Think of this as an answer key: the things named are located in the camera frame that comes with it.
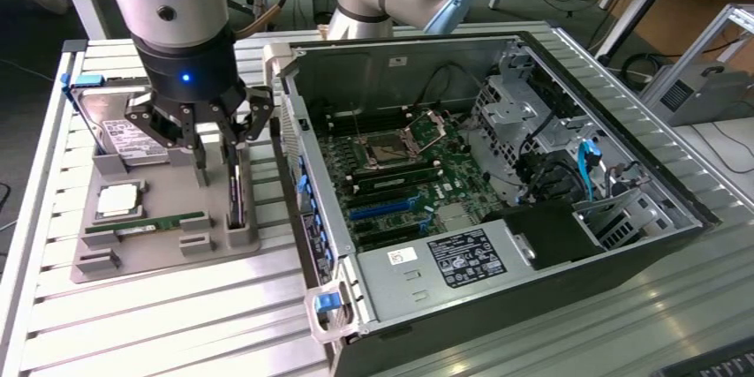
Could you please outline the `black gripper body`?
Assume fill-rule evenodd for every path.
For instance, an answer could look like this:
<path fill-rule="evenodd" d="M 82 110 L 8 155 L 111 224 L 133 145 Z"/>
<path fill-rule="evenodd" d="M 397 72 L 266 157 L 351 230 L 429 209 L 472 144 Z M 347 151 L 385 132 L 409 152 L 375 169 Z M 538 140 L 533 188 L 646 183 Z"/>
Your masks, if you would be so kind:
<path fill-rule="evenodd" d="M 238 74 L 235 36 L 218 34 L 186 48 L 162 47 L 137 38 L 137 51 L 151 85 L 150 101 L 159 111 L 178 118 L 178 106 L 191 105 L 197 124 L 214 123 L 210 104 L 237 87 L 246 87 Z"/>

